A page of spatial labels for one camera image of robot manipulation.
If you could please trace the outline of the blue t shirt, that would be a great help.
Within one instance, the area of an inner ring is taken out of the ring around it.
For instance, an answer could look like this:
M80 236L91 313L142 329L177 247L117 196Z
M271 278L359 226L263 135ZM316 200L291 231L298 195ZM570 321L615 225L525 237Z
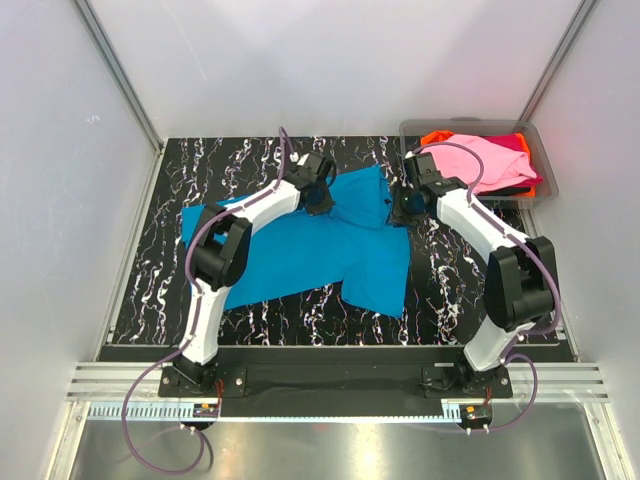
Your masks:
M231 288L228 309L339 283L344 303L381 315L403 314L408 232L387 219L391 194L379 166L337 177L326 214L283 215L250 242L248 264Z

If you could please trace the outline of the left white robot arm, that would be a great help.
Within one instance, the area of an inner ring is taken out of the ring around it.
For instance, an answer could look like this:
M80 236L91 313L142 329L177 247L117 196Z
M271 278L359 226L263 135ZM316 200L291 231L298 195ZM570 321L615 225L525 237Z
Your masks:
M335 178L335 162L311 152L257 193L204 207L187 245L191 300L186 331L172 358L181 384L193 395L206 395L215 386L220 322L231 288L246 270L252 236L298 210L311 216L330 212Z

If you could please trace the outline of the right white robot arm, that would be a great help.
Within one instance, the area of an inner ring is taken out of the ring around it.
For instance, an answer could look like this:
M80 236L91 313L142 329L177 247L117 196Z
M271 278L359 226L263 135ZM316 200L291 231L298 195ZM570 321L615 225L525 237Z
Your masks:
M497 378L507 356L524 336L547 335L562 318L553 243L520 232L484 206L473 187L445 177L427 151L408 152L404 181L392 189L394 226L414 227L427 216L449 226L486 264L486 317L454 364L427 389L437 393L483 394Z

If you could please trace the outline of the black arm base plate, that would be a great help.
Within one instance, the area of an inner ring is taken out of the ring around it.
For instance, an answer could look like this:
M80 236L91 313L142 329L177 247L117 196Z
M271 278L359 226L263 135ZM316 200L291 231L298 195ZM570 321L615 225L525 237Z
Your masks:
M241 398L264 391L391 391L427 398L509 399L502 365L474 372L463 349L409 347L222 347L205 366L179 358L162 368L159 395Z

